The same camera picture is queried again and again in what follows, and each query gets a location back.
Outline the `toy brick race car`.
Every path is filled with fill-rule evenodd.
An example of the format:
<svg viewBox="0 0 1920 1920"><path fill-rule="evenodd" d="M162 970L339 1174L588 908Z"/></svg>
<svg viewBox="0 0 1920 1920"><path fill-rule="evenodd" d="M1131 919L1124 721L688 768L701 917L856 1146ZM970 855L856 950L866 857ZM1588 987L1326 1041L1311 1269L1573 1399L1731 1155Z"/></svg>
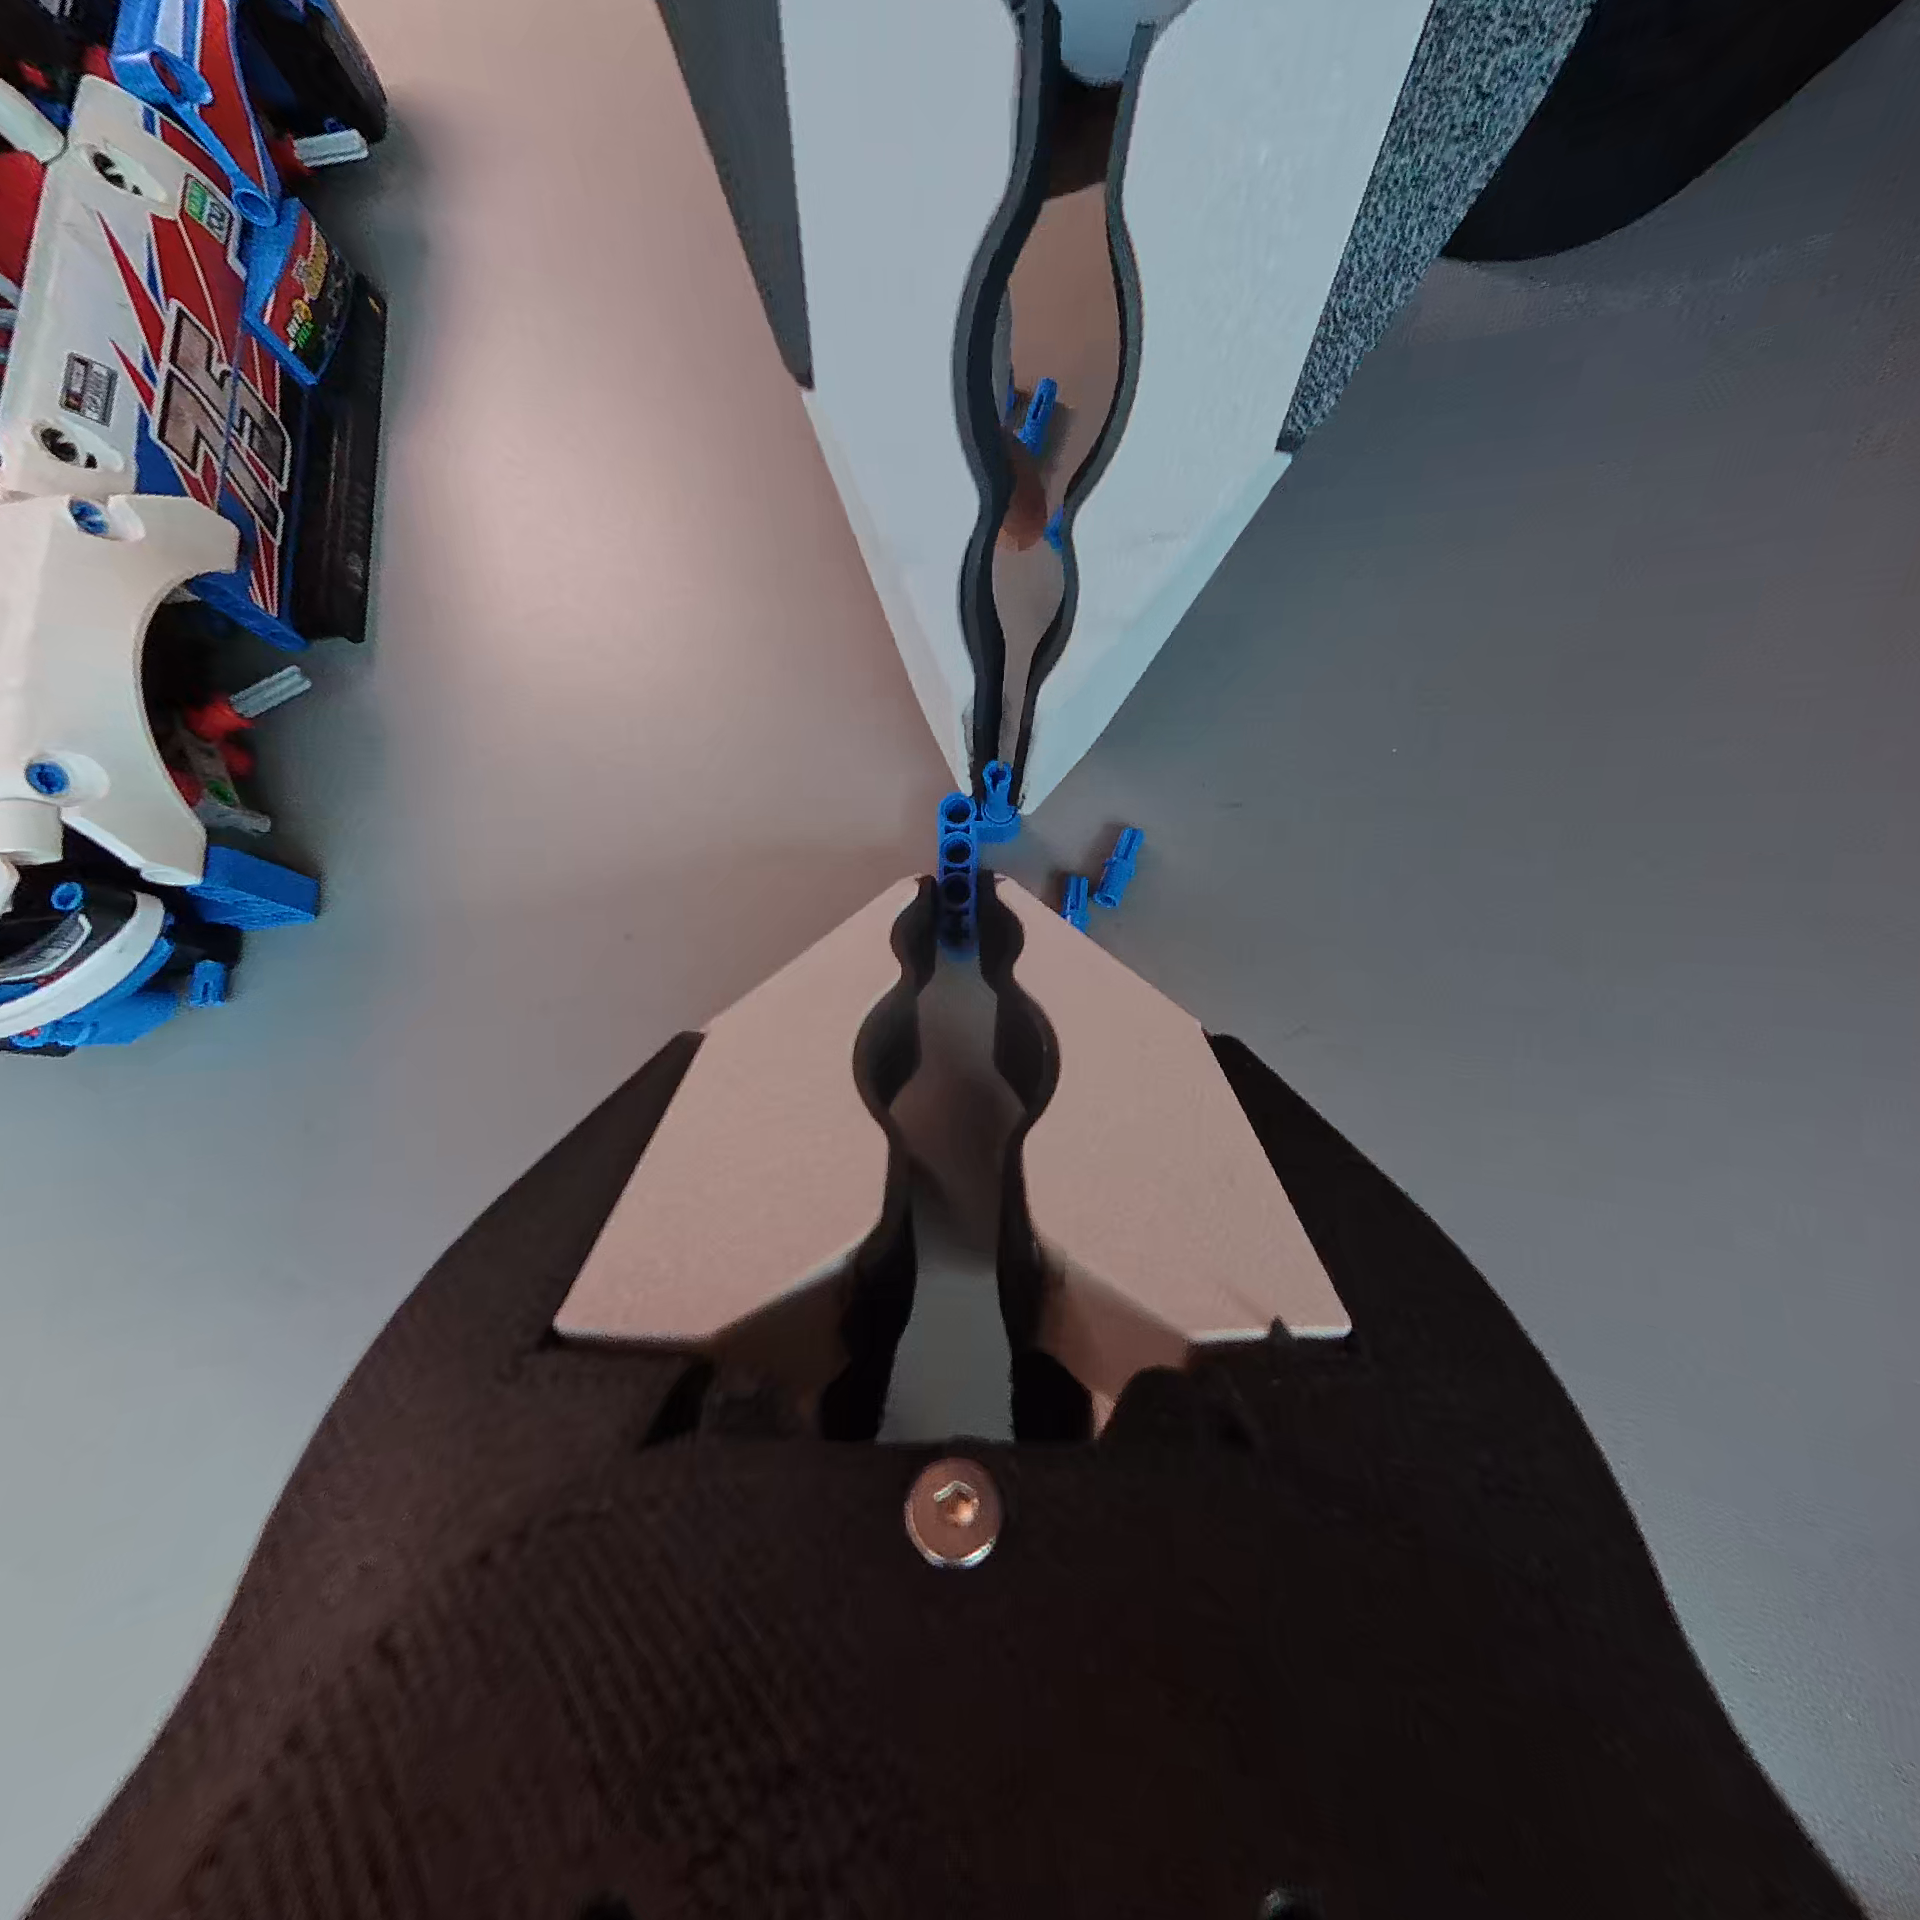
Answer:
<svg viewBox="0 0 1920 1920"><path fill-rule="evenodd" d="M1 1048L221 1007L309 925L260 650L368 634L388 310L302 191L388 133L341 6L4 6Z"/></svg>

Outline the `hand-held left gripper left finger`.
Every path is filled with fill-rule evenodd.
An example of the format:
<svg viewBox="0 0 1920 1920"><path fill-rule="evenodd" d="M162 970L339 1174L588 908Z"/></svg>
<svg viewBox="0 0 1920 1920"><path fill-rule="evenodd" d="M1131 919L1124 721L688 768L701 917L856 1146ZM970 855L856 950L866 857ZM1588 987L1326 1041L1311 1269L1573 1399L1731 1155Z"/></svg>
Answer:
<svg viewBox="0 0 1920 1920"><path fill-rule="evenodd" d="M933 964L933 883L909 877L713 1016L554 1333L691 1358L875 1441L916 1295L893 1104Z"/></svg>

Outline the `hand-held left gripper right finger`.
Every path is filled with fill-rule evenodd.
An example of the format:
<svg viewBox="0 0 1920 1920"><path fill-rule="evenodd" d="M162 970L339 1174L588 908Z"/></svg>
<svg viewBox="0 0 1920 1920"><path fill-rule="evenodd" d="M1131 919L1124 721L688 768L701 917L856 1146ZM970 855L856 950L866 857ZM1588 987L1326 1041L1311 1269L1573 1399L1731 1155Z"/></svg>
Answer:
<svg viewBox="0 0 1920 1920"><path fill-rule="evenodd" d="M996 1240L1018 1441L1091 1438L1147 1371L1350 1333L1201 1022L1006 877L979 966L1018 1104Z"/></svg>

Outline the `grey desk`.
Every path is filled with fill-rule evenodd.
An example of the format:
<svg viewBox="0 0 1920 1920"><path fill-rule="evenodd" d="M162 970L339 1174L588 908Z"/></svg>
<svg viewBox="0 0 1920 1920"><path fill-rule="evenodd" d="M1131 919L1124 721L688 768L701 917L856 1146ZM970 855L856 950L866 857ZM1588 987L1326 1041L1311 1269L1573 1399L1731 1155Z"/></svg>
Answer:
<svg viewBox="0 0 1920 1920"><path fill-rule="evenodd" d="M377 630L262 750L324 915L4 1060L4 1916L405 1294L948 775L655 6L347 6ZM1443 1227L1730 1715L1914 1916L1914 10L1594 251L1438 263L1021 876Z"/></svg>

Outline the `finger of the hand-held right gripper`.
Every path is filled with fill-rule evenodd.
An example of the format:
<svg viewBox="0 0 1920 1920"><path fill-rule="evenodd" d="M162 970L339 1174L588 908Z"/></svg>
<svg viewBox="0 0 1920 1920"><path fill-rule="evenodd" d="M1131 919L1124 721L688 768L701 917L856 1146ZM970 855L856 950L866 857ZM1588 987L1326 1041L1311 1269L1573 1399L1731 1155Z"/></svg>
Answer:
<svg viewBox="0 0 1920 1920"><path fill-rule="evenodd" d="M1049 6L780 2L802 398L955 787L996 760L996 314L1038 210Z"/></svg>
<svg viewBox="0 0 1920 1920"><path fill-rule="evenodd" d="M1024 814L1289 464L1279 430L1427 15L1199 2L1137 27L1106 174L1119 366L1054 516L1063 597L1012 754Z"/></svg>

